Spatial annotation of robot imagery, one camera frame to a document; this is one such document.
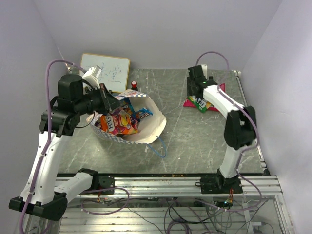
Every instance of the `bag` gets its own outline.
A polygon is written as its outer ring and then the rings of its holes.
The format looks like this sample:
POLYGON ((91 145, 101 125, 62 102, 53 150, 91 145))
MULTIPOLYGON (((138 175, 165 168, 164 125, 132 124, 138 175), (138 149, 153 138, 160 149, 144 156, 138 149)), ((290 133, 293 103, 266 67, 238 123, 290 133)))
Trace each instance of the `bag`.
POLYGON ((159 108, 156 106, 154 101, 147 94, 128 89, 115 97, 118 100, 129 98, 134 111, 139 111, 142 108, 147 108, 153 113, 153 115, 143 118, 140 121, 140 123, 138 124, 138 130, 139 130, 138 133, 130 134, 130 135, 122 135, 122 137, 115 136, 111 133, 107 133, 103 131, 102 129, 95 126, 96 121, 102 116, 102 114, 95 113, 95 117, 93 120, 92 120, 93 115, 90 115, 87 118, 87 122, 88 123, 91 122, 90 126, 92 130, 94 131, 94 133, 99 138, 108 139, 108 140, 112 140, 112 141, 119 142, 119 143, 125 143, 125 144, 147 144, 147 145, 154 142, 156 139, 159 138, 160 134, 162 133, 162 131, 164 130, 166 126, 167 119, 159 110, 159 108))

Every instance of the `gray marble tabletop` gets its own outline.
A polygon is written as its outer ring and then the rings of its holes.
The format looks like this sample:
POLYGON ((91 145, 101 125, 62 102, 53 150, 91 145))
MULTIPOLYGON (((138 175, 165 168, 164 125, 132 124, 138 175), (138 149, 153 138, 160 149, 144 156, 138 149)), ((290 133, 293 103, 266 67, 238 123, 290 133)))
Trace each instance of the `gray marble tabletop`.
MULTIPOLYGON (((136 80, 139 91, 147 93, 167 118, 161 134, 167 156, 160 158, 144 144, 127 145, 102 140, 90 127, 76 129, 64 152, 59 173, 76 173, 89 168, 101 173, 213 173, 220 167, 226 145, 225 118, 218 112, 183 107, 187 96, 186 69, 134 69, 129 72, 128 88, 136 80)), ((209 70, 216 81, 226 77, 226 93, 236 101, 244 99, 234 72, 209 70)), ((80 125, 85 124, 81 117, 80 125)), ((152 146, 163 152, 159 141, 152 146)), ((240 171, 261 173, 257 150, 242 158, 240 171)))

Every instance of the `wall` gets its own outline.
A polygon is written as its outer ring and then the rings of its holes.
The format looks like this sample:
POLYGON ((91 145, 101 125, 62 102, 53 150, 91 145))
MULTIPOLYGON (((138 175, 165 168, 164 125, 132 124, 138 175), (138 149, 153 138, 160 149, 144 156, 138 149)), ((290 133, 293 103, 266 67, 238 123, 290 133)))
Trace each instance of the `wall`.
POLYGON ((261 148, 297 233, 311 233, 312 1, 284 0, 249 58, 242 85, 256 109, 261 148))
MULTIPOLYGON (((54 0, 35 3, 63 55, 128 57, 137 68, 187 68, 205 51, 242 70, 282 0, 54 0)), ((209 55, 210 67, 224 69, 209 55)))
MULTIPOLYGON (((34 162, 41 113, 46 109, 44 71, 59 51, 32 0, 0 1, 0 210, 1 233, 13 232, 19 196, 34 162)), ((64 66, 51 69, 51 95, 64 66)))

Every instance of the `logo on snack bag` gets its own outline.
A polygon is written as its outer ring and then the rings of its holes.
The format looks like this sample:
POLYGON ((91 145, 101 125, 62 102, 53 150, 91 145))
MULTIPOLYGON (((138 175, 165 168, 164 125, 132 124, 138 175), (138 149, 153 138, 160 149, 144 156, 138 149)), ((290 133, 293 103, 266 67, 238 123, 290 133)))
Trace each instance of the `logo on snack bag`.
POLYGON ((107 122, 108 131, 112 132, 115 129, 115 126, 113 124, 113 117, 106 116, 106 122, 107 122))

